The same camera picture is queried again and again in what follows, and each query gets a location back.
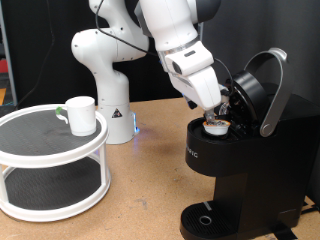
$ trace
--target coffee machine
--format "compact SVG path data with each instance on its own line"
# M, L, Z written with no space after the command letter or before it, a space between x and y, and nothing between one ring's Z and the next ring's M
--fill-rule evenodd
M278 85L254 77L270 59L280 66ZM257 54L233 80L229 114L216 117L231 122L228 133L208 134L205 118L188 125L186 162L216 183L212 201L183 211L186 240L277 236L300 218L319 146L320 108L292 94L294 73L281 49Z

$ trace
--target round tray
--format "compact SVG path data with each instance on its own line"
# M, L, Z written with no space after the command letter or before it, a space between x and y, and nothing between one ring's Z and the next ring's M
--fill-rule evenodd
M106 142L107 123L100 113L96 112L96 133L77 137L70 125L55 116L58 106L65 105L30 107L2 117L0 164L17 168L63 165L88 156Z

